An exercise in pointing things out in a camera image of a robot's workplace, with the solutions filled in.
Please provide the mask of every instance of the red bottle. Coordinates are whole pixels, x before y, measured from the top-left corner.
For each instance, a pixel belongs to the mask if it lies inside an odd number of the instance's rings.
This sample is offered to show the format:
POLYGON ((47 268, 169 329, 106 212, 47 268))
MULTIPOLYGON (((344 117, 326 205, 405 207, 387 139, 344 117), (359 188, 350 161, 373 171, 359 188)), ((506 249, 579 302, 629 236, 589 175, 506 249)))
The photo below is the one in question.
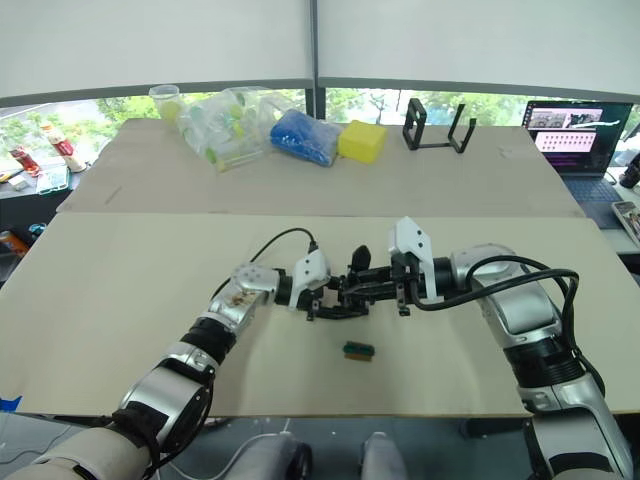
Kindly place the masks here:
POLYGON ((24 151, 24 147, 18 145, 14 149, 9 150, 9 153, 22 165, 25 172, 29 173, 32 177, 38 176, 40 173, 40 165, 31 158, 31 155, 24 151))

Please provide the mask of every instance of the laptop screen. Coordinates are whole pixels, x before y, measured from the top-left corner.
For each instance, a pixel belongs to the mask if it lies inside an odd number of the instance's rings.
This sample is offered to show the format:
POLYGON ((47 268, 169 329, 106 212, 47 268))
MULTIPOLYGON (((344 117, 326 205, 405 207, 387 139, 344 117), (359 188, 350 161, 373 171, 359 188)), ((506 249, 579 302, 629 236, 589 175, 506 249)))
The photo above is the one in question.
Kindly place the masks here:
POLYGON ((609 166, 631 106, 530 101, 522 126, 558 173, 602 174, 609 166))

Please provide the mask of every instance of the gray floor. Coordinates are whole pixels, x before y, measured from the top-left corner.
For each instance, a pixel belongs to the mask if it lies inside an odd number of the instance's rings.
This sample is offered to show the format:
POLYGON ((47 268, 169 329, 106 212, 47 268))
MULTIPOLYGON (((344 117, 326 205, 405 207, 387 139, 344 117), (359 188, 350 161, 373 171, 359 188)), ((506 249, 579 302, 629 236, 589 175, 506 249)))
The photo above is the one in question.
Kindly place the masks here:
MULTIPOLYGON (((176 464, 197 478, 218 473, 247 438, 279 432, 285 418, 234 420, 202 433, 176 464)), ((314 480, 348 480, 358 477, 360 445, 374 431, 384 431, 398 445, 412 479, 525 479, 530 473, 526 447, 520 432, 465 439, 457 419, 417 418, 305 418, 291 419, 288 430, 311 445, 314 480)), ((27 465, 66 425, 0 414, 0 478, 27 465)), ((79 430, 72 427, 60 439, 79 430)), ((160 472, 163 480, 180 479, 171 468, 160 472)))

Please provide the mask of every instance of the black metal frame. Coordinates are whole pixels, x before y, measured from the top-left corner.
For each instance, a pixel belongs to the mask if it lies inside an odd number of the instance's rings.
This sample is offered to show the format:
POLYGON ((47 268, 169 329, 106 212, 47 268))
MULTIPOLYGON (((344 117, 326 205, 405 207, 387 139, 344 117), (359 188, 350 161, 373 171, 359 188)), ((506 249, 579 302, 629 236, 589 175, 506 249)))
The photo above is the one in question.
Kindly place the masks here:
POLYGON ((427 122, 427 111, 422 106, 420 100, 417 98, 410 99, 409 105, 407 106, 407 116, 405 117, 404 126, 402 127, 402 136, 404 137, 404 141, 407 142, 409 150, 417 150, 419 148, 453 147, 453 149, 458 153, 464 152, 467 148, 467 144, 469 143, 469 139, 476 128, 477 119, 472 118, 469 120, 469 129, 467 130, 467 134, 462 140, 462 143, 458 143, 458 141, 453 138, 453 133, 458 126, 458 120, 460 120, 463 110, 464 103, 461 103, 458 105, 458 111, 456 112, 456 116, 453 118, 453 123, 449 129, 449 134, 447 135, 447 138, 449 139, 448 142, 421 144, 420 140, 422 140, 422 132, 424 131, 424 126, 427 122), (410 131, 413 129, 414 125, 416 126, 416 132, 414 136, 411 137, 410 131))

